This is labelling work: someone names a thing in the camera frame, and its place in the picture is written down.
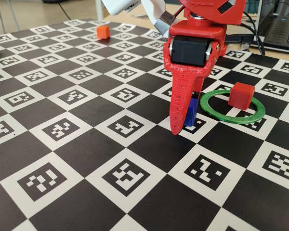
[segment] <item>laptop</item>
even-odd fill
[[[256,26],[264,47],[267,49],[289,52],[289,6],[275,4],[274,0],[260,0]]]

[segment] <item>checkerboard mat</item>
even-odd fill
[[[199,108],[174,136],[162,44],[91,20],[0,36],[0,231],[289,231],[289,62],[228,51],[203,93],[254,85],[266,115]]]

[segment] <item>red 3d-printed part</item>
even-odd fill
[[[255,92],[255,87],[244,83],[235,83],[232,87],[228,105],[246,110]]]

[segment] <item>red cube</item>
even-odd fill
[[[96,34],[98,39],[107,39],[110,36],[109,26],[99,26],[96,29]]]
[[[228,105],[246,110],[255,92],[255,87],[244,83],[236,83],[230,92]]]

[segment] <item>green plastic ring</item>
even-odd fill
[[[202,109],[207,112],[209,115],[225,122],[233,123],[233,124],[250,124],[254,123],[260,119],[262,119],[265,115],[265,108],[264,105],[257,100],[256,98],[252,98],[251,102],[256,106],[256,113],[248,116],[248,117],[232,117],[227,116],[222,113],[215,111],[209,105],[209,99],[215,95],[223,95],[223,94],[230,94],[230,90],[213,90],[209,91],[208,93],[204,94],[200,99],[200,106]]]

